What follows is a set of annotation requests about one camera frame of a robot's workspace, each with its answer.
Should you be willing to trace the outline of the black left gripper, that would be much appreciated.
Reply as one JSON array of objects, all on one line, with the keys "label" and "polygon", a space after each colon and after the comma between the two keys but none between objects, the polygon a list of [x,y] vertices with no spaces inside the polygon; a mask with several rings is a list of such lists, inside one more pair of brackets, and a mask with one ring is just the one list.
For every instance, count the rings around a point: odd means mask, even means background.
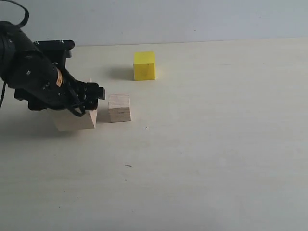
[{"label": "black left gripper", "polygon": [[34,51],[23,55],[13,76],[14,98],[28,101],[33,111],[44,109],[85,112],[105,100],[105,88],[95,82],[75,79],[66,69],[66,59],[75,47],[72,40],[34,42]]}]

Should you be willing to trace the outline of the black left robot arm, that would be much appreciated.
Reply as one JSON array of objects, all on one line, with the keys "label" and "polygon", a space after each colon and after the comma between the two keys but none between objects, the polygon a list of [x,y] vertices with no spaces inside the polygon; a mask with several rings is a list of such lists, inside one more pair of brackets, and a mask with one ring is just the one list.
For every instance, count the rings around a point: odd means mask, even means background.
[{"label": "black left robot arm", "polygon": [[32,42],[16,25],[0,23],[0,77],[15,90],[14,97],[28,102],[32,111],[69,110],[83,116],[105,100],[105,88],[76,80],[66,69],[75,47],[72,40]]}]

